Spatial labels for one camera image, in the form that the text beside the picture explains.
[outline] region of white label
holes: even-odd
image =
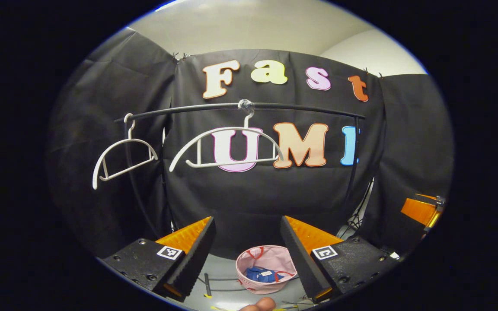
[[[171,248],[170,246],[165,246],[161,248],[161,250],[156,254],[161,257],[168,258],[170,260],[176,260],[176,258],[180,256],[181,252],[182,250],[178,250],[177,248]]]
[[[338,253],[331,246],[324,246],[323,248],[315,248],[313,253],[319,260],[337,256]]]

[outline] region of blue cloth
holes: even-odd
[[[274,283],[276,281],[275,274],[278,272],[274,270],[268,270],[264,268],[258,268],[258,267],[253,267],[253,268],[247,268],[245,270],[245,276],[248,279],[251,279],[253,281],[257,282],[262,282],[262,283]],[[283,276],[278,274],[278,280],[281,280]]]

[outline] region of pink basket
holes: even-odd
[[[283,278],[274,283],[253,281],[245,276],[245,270],[252,267],[278,271]],[[241,253],[236,260],[236,270],[241,285],[257,295],[277,292],[297,275],[287,248],[276,245],[256,246]]]

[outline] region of hand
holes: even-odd
[[[254,305],[248,305],[241,308],[239,311],[272,311],[276,307],[276,303],[270,297],[261,298]]]

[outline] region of clothes hanger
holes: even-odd
[[[249,100],[241,100],[238,103],[238,108],[239,109],[244,109],[246,111],[249,111],[249,115],[245,117],[245,121],[243,122],[243,127],[219,127],[215,128],[213,130],[208,130],[204,133],[201,133],[197,135],[195,138],[190,140],[174,157],[172,160],[172,163],[170,164],[169,171],[173,171],[174,168],[176,167],[176,164],[178,163],[178,160],[182,155],[188,150],[194,143],[197,143],[197,163],[192,163],[189,160],[186,160],[185,162],[187,165],[193,168],[205,168],[205,167],[217,167],[217,166],[223,166],[223,165],[239,165],[243,163],[258,163],[258,162],[269,162],[269,161],[276,161],[279,159],[283,160],[283,154],[282,150],[280,150],[280,147],[278,144],[267,134],[264,134],[263,132],[260,132],[259,130],[253,130],[249,128],[249,119],[253,117],[255,114],[255,108],[252,102]],[[229,163],[201,163],[201,139],[205,136],[209,136],[210,134],[213,134],[215,132],[221,132],[223,130],[245,130],[247,132],[254,132],[257,134],[260,134],[264,138],[268,139],[272,143],[272,157],[268,159],[257,159],[257,160],[247,160],[247,161],[235,161],[235,162],[229,162]]]
[[[127,123],[128,118],[130,118],[131,116],[133,116],[133,114],[126,114],[126,116],[124,116],[124,123]],[[93,177],[92,177],[92,187],[94,189],[97,189],[97,175],[99,173],[99,168],[101,167],[101,164],[103,164],[103,171],[105,172],[105,177],[99,176],[99,179],[101,179],[102,181],[110,181],[111,179],[118,177],[120,175],[123,175],[124,173],[127,173],[129,171],[132,171],[135,168],[138,168],[138,167],[140,167],[144,164],[147,164],[153,160],[156,161],[159,159],[156,155],[155,149],[153,149],[150,144],[148,144],[147,142],[144,142],[143,140],[138,140],[136,138],[132,138],[132,130],[135,126],[136,126],[136,120],[132,120],[132,126],[130,126],[130,129],[128,129],[128,138],[125,140],[120,140],[120,141],[112,144],[111,146],[109,146],[107,149],[105,149],[105,151],[103,151],[103,153],[99,157],[99,160],[97,160],[97,164],[95,165],[95,169],[93,170]],[[131,166],[123,171],[119,171],[118,173],[114,173],[113,175],[109,176],[109,172],[107,171],[107,163],[105,162],[105,155],[112,148],[115,148],[119,144],[129,143],[129,142],[138,142],[138,143],[142,143],[142,144],[146,145],[149,148],[149,159],[145,160],[141,163],[138,163],[136,165],[133,165],[133,166]]]

